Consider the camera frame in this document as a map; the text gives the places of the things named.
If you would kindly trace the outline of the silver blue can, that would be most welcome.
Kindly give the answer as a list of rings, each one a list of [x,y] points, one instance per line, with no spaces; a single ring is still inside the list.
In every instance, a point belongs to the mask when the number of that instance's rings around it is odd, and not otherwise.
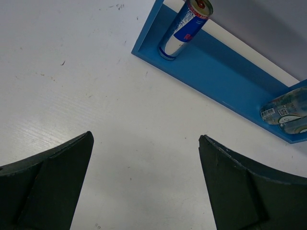
[[[166,60],[176,59],[212,14],[213,6],[208,0],[185,1],[159,42],[159,54]]]

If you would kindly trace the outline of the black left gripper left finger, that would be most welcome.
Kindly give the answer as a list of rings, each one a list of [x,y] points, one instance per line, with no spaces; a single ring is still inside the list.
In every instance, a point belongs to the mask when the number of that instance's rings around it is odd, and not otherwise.
[[[87,131],[0,168],[2,230],[68,230],[94,145]]]

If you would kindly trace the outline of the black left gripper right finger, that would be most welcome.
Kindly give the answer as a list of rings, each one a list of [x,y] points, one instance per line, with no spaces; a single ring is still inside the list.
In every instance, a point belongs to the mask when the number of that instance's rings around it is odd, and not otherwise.
[[[200,136],[201,166],[219,230],[305,230],[307,180]]]

